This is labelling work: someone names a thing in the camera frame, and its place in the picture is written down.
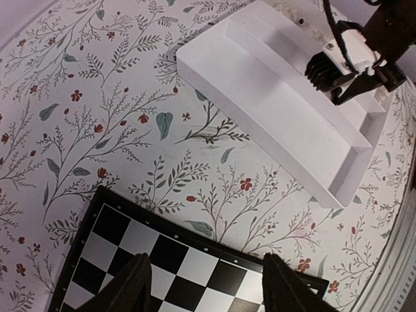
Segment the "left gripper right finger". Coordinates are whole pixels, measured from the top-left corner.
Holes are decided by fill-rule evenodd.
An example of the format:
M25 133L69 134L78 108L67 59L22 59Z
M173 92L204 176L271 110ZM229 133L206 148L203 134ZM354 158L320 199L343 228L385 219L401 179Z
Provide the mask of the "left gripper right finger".
M318 297L277 254L263 258L265 312L330 312L336 309Z

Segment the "black and white chessboard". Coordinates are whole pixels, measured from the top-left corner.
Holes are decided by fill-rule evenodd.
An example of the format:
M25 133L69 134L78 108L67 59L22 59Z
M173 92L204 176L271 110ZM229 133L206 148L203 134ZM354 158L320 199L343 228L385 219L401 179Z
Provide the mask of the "black and white chessboard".
M49 305L75 311L136 254L149 256L151 311L263 311L260 259L153 214L104 187L75 236Z

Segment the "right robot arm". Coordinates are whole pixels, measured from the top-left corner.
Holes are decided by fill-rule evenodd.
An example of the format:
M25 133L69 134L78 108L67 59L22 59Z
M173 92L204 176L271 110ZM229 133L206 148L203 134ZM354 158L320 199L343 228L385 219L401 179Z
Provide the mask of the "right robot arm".
M415 1L369 1L377 6L365 26L358 23L338 21L337 34L349 29L357 29L365 38L365 43L373 51L380 53L378 60L371 66L373 75L363 72L357 75L351 85L340 95L333 96L335 105L380 86L387 91L396 90L406 81L404 72L397 61L415 44Z

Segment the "floral patterned table mat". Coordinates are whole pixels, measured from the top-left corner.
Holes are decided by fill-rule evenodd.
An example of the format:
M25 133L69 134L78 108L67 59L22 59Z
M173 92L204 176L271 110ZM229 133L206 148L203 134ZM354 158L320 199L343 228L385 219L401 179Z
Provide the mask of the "floral patterned table mat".
M247 1L58 1L1 51L1 310L45 311L98 187L248 254L329 280L351 311L400 210L415 86L390 104L347 209L322 208L211 101L176 48Z

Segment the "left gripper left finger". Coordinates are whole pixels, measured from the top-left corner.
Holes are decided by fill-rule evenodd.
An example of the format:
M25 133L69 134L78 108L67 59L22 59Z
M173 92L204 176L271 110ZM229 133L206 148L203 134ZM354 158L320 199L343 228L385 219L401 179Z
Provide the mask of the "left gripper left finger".
M149 255L136 254L117 275L77 311L149 311L152 271Z

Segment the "white plastic compartment tray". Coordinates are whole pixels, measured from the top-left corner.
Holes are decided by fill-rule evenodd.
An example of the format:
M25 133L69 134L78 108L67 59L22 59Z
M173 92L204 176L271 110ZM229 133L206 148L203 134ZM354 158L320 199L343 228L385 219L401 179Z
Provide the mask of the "white plastic compartment tray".
M336 106L304 76L315 43L263 1L177 50L179 76L290 173L325 208L348 207L391 102L366 93Z

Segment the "aluminium front rail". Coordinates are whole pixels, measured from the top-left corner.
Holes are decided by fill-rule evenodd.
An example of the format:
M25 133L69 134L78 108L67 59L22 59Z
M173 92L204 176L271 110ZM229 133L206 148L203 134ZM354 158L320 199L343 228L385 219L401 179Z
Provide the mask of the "aluminium front rail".
M380 260L352 311L400 311L415 283L415 188L404 197Z

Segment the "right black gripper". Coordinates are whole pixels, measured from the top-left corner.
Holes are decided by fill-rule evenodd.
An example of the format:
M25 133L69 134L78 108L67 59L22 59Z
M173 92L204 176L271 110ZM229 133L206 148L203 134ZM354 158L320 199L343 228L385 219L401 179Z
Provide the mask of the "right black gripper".
M396 90L405 83L405 74L395 64L387 63L385 66L378 66L374 74L369 75L367 71L356 77L352 84L334 99L334 105L339 106L352 98L370 92L384 86L388 92Z

